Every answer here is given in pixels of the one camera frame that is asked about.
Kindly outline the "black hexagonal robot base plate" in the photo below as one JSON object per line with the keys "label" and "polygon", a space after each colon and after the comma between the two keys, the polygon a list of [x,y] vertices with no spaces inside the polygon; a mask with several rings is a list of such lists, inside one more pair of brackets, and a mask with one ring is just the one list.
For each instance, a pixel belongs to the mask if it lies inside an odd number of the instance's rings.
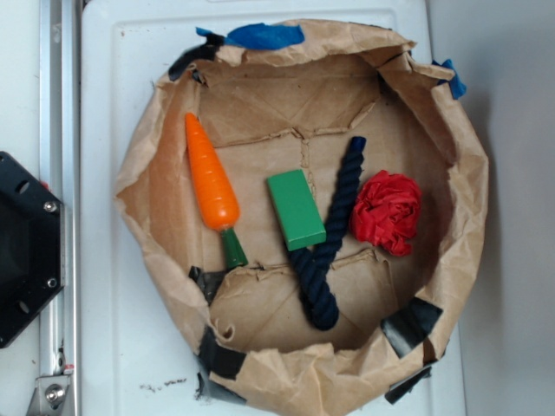
{"label": "black hexagonal robot base plate", "polygon": [[62,289],[62,202],[1,152],[1,347]]}

